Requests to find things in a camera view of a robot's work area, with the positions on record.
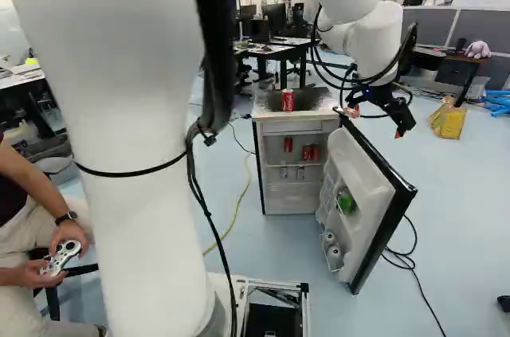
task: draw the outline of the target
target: pink stuffed toy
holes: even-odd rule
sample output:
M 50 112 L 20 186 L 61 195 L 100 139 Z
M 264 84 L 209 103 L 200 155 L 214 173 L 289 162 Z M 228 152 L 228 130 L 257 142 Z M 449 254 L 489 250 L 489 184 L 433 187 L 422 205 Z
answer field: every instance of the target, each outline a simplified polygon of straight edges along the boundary
M 473 42 L 468 48 L 465 50 L 464 55 L 469 58 L 476 58 L 479 60 L 480 58 L 490 58 L 491 51 L 488 48 L 488 45 L 483 41 Z

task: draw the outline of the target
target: open fridge door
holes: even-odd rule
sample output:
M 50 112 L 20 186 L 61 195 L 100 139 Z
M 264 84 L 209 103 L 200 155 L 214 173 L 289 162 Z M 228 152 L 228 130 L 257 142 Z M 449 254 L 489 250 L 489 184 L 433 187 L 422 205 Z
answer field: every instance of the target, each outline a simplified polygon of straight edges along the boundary
M 316 219 L 332 272 L 358 294 L 417 189 L 406 182 L 358 128 L 340 115 L 328 139 L 328 161 Z

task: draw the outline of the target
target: black shirt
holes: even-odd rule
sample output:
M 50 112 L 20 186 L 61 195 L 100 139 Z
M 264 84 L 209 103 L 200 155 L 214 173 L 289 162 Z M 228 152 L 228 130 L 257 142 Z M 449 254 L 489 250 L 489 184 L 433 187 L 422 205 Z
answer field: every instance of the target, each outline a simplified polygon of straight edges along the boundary
M 0 132 L 0 143 L 3 133 Z M 0 227 L 25 206 L 28 194 L 16 182 L 0 173 Z

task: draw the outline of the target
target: white game controller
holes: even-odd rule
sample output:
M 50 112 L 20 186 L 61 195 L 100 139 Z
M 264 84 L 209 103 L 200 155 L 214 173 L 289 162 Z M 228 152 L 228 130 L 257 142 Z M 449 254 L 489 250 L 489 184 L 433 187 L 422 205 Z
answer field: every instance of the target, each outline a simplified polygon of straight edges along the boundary
M 81 251 L 81 243 L 76 240 L 67 240 L 57 245 L 57 254 L 54 257 L 50 255 L 43 257 L 42 260 L 49 262 L 48 266 L 41 268 L 42 276 L 55 277 L 73 257 Z

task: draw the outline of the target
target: floor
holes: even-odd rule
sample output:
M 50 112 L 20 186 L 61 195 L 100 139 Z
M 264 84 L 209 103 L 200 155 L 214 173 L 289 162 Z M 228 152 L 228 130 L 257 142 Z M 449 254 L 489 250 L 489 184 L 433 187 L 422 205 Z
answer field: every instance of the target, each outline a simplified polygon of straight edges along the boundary
M 324 61 L 340 63 L 346 59 L 324 54 Z M 307 76 L 307 82 L 319 83 L 315 72 Z M 196 84 L 191 103 L 200 102 L 200 90 Z M 201 111 L 195 104 L 190 105 L 190 120 Z M 436 100 L 414 99 L 411 111 L 418 125 L 403 139 L 394 139 L 390 120 L 356 120 L 356 124 L 394 168 L 419 189 L 407 212 L 419 235 L 414 254 L 416 272 L 446 334 L 509 336 L 510 319 L 499 311 L 495 299 L 510 294 L 510 213 L 505 207 L 510 119 L 494 119 L 482 109 L 469 107 L 461 141 L 439 139 L 426 122 L 437 107 Z M 249 101 L 239 98 L 235 110 L 249 112 Z M 363 110 L 377 111 L 366 105 Z M 233 125 L 238 139 L 253 150 L 251 122 L 237 120 Z M 245 152 L 233 141 L 228 127 L 218 136 L 214 149 L 197 144 L 196 154 L 198 179 L 214 221 L 219 229 L 225 229 L 247 179 Z M 320 250 L 320 228 L 313 216 L 262 215 L 253 156 L 249 166 L 253 183 L 225 242 L 232 272 L 268 280 L 307 281 L 315 337 L 440 335 L 411 274 L 382 259 L 362 292 L 350 295 L 327 270 Z M 79 182 L 68 183 L 61 190 L 83 195 Z M 212 235 L 198 205 L 193 211 L 200 242 L 206 247 Z M 410 227 L 403 222 L 390 246 L 405 250 L 412 241 Z M 290 254 L 299 258 L 290 262 L 282 259 Z M 94 251 L 85 259 L 94 261 Z M 222 271 L 218 253 L 206 257 L 206 266 L 211 272 Z M 67 281 L 61 290 L 63 317 L 105 322 L 98 276 Z M 38 303 L 44 307 L 43 299 Z

